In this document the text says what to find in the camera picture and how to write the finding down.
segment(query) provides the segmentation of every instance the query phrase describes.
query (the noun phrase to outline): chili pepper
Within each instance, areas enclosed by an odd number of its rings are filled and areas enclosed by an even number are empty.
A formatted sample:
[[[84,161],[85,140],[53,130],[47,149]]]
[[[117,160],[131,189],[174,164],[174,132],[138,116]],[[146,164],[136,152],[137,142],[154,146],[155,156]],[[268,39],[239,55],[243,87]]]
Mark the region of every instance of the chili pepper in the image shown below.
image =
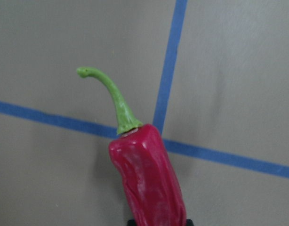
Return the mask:
[[[80,67],[82,77],[100,80],[110,92],[117,114],[117,133],[110,158],[120,172],[137,226],[185,226],[180,186],[159,131],[135,118],[113,81],[98,69]]]

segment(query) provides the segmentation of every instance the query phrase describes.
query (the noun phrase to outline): black object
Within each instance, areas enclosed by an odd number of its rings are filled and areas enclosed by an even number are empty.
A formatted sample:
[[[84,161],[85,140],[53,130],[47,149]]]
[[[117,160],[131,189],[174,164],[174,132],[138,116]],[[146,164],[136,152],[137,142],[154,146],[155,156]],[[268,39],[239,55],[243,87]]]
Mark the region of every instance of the black object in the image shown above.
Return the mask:
[[[136,224],[135,220],[132,219],[132,220],[128,220],[127,226],[137,226],[137,224]],[[194,226],[193,221],[190,219],[187,219],[186,220],[186,226]]]

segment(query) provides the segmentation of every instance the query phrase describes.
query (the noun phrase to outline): pepper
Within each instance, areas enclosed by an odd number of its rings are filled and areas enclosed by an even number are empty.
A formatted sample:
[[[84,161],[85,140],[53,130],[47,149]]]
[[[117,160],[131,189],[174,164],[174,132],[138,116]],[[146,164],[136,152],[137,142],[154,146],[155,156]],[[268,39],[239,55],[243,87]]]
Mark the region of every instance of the pepper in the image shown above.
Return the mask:
[[[186,211],[178,179],[159,131],[143,125],[114,82],[92,67],[80,67],[82,78],[100,80],[112,96],[121,136],[109,144],[109,155],[122,177],[137,226],[185,226]]]

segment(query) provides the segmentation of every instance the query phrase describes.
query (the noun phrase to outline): blue stripe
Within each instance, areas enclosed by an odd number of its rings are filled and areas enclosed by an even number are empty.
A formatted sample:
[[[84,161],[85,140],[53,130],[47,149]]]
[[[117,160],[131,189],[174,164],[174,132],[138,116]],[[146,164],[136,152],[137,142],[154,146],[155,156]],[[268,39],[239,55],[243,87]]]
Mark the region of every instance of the blue stripe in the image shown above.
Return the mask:
[[[21,107],[0,101],[0,113],[15,117],[42,122],[45,124],[90,133],[107,138],[116,138],[116,128],[108,127],[88,121],[77,120],[61,115],[47,114],[27,107]]]
[[[0,101],[0,113],[15,117],[41,122],[79,132],[94,134],[101,137],[115,139],[116,128],[108,127],[88,121],[77,120],[61,115],[47,114],[27,107],[21,107]],[[253,170],[283,178],[289,178],[289,166],[279,165],[240,155],[224,153],[207,148],[186,145],[164,139],[164,144],[169,152],[190,156],[193,158],[213,161],[229,166]]]
[[[177,0],[174,15],[172,19],[172,25],[169,33],[169,40],[167,46],[167,52],[165,55],[163,71],[159,86],[159,92],[155,107],[153,125],[162,134],[165,116],[167,113],[167,107],[169,102],[169,94],[172,86],[172,80],[175,70],[175,64],[177,59],[177,49],[180,42],[181,30],[183,26],[183,20],[185,17],[187,0]]]
[[[289,166],[164,139],[169,152],[289,179]]]

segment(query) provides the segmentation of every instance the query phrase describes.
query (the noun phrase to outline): green calyx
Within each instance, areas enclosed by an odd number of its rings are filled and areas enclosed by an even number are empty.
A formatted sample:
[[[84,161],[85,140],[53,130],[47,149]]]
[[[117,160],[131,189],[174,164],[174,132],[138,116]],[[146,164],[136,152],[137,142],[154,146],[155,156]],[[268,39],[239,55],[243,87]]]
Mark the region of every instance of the green calyx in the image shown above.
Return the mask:
[[[131,129],[143,125],[141,121],[135,118],[124,97],[120,93],[120,90],[106,74],[93,67],[79,67],[77,73],[82,78],[96,78],[107,87],[115,105],[118,122],[117,134],[128,132]]]

